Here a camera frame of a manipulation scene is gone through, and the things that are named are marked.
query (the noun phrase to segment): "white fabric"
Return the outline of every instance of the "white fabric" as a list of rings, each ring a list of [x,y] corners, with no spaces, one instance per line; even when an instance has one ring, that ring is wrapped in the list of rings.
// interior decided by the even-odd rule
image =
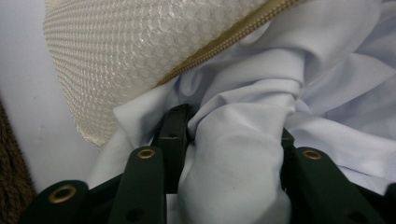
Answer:
[[[115,108],[120,129],[91,186],[121,173],[163,113],[187,103],[196,113],[194,141],[169,223],[287,222],[290,202],[279,186],[284,126],[297,146],[325,151],[350,179],[382,191],[396,180],[395,22],[396,3],[373,0],[309,1],[282,14]]]

